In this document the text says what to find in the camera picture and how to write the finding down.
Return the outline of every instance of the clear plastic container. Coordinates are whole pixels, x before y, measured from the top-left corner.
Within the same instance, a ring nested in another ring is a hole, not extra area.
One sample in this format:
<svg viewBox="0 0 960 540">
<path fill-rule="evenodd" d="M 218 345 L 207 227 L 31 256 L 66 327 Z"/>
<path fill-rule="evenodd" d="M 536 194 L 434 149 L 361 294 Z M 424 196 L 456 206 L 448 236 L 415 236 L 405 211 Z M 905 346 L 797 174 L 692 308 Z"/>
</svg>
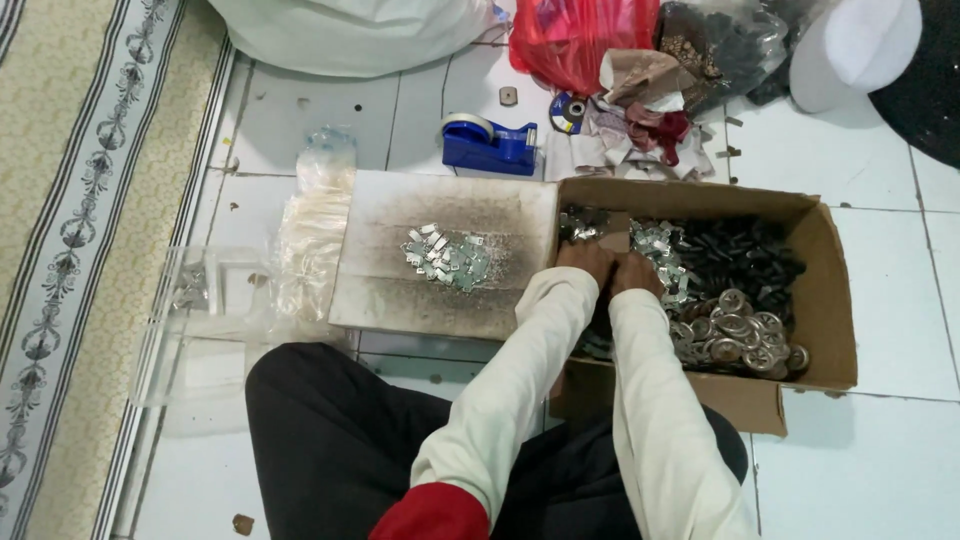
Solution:
<svg viewBox="0 0 960 540">
<path fill-rule="evenodd" d="M 256 324 L 270 307 L 270 278 L 250 248 L 171 248 L 152 313 L 132 354 L 136 406 L 219 399 L 243 392 L 271 346 Z"/>
</svg>

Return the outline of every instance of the carpet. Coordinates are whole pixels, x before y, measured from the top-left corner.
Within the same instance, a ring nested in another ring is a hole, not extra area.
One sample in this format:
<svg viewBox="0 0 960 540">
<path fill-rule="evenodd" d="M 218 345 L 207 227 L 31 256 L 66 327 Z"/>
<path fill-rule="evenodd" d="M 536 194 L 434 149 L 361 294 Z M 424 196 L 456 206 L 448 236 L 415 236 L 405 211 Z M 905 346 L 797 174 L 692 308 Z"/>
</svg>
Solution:
<svg viewBox="0 0 960 540">
<path fill-rule="evenodd" d="M 0 540 L 109 537 L 232 61 L 203 0 L 0 0 Z"/>
</svg>

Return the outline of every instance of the red plastic bag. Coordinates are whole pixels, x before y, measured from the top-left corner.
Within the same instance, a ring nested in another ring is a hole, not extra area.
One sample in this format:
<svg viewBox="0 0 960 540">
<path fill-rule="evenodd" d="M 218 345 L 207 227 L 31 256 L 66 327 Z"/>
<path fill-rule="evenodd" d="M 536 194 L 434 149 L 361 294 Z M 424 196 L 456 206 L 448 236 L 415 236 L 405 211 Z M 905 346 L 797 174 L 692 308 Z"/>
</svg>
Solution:
<svg viewBox="0 0 960 540">
<path fill-rule="evenodd" d="M 607 49 L 652 49 L 660 0 L 517 0 L 510 64 L 591 95 Z"/>
</svg>

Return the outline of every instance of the red sleeve cuff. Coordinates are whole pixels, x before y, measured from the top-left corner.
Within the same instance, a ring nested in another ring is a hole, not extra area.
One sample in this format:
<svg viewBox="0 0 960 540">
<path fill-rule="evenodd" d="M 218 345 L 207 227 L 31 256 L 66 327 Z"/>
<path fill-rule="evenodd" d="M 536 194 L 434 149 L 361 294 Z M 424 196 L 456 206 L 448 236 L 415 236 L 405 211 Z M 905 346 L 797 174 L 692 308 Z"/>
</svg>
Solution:
<svg viewBox="0 0 960 540">
<path fill-rule="evenodd" d="M 467 491 L 431 482 L 407 491 L 370 533 L 370 540 L 489 540 L 487 510 Z"/>
</svg>

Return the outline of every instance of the hand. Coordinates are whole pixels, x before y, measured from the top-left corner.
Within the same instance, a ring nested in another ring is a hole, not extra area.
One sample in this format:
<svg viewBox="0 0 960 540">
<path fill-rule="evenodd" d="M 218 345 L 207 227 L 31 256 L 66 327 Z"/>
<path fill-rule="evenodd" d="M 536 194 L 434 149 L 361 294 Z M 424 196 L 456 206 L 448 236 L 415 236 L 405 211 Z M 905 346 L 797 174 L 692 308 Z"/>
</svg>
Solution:
<svg viewBox="0 0 960 540">
<path fill-rule="evenodd" d="M 613 259 L 613 251 L 601 248 L 596 240 L 575 240 L 572 244 L 564 241 L 557 254 L 557 266 L 586 270 L 597 280 L 600 290 L 603 290 L 607 278 L 610 277 Z"/>
<path fill-rule="evenodd" d="M 650 259 L 632 251 L 616 255 L 617 268 L 610 287 L 611 297 L 627 289 L 646 289 L 657 297 L 663 296 L 663 283 L 654 271 Z"/>
</svg>

